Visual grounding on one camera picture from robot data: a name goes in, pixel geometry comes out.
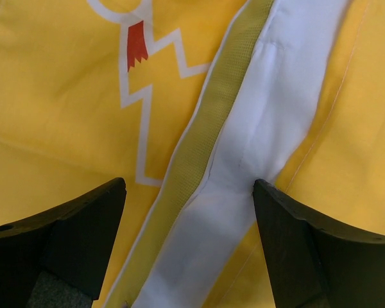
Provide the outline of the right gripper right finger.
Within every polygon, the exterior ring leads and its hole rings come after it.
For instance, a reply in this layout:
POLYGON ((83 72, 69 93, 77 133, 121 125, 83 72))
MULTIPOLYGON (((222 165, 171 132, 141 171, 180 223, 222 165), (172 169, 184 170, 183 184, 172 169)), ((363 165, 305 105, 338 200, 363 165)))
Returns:
POLYGON ((265 180, 253 187, 276 307, 385 307, 385 235, 331 218, 265 180))

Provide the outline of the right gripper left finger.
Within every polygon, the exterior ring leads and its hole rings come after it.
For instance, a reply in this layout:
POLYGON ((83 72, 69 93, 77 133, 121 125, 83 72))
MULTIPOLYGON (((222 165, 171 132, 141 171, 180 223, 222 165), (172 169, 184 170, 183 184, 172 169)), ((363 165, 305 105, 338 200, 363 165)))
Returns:
POLYGON ((91 307, 101 293, 126 199, 115 178, 0 226, 0 307, 91 307))

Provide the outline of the yellow pikachu pillowcase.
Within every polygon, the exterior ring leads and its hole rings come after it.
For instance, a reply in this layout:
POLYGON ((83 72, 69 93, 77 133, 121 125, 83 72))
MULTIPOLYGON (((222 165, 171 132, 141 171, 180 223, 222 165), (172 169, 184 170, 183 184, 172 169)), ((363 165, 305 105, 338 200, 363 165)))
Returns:
MULTIPOLYGON (((126 184, 91 307, 106 307, 246 2, 0 1, 0 226, 126 184)), ((307 135, 256 181, 385 235, 385 1, 348 3, 307 135)), ((201 307, 276 307, 256 215, 201 307)))

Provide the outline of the white pillow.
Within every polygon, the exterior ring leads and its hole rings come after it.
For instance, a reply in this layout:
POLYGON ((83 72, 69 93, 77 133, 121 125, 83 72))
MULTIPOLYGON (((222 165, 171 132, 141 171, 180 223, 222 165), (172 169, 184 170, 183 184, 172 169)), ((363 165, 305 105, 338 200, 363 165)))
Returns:
POLYGON ((228 27, 106 307, 201 307, 311 126, 348 1, 248 1, 228 27))

